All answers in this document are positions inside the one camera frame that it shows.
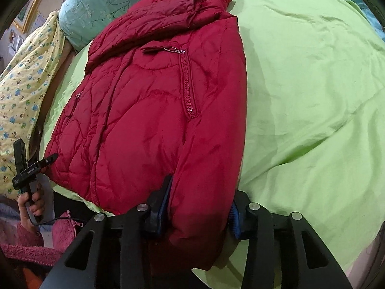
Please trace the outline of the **person's left hand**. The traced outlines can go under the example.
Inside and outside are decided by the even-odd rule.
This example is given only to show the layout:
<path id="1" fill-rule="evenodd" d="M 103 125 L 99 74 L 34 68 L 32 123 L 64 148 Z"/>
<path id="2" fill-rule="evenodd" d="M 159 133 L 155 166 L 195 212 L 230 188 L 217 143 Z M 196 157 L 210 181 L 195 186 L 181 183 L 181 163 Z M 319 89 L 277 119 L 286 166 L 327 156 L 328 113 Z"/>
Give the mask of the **person's left hand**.
<path id="1" fill-rule="evenodd" d="M 40 183 L 36 184 L 36 191 L 29 197 L 28 192 L 21 193 L 18 196 L 18 208 L 20 214 L 20 224 L 29 232 L 36 233 L 37 227 L 33 225 L 29 218 L 29 212 L 34 217 L 43 215 L 45 211 L 45 202 L 43 200 L 44 190 Z"/>

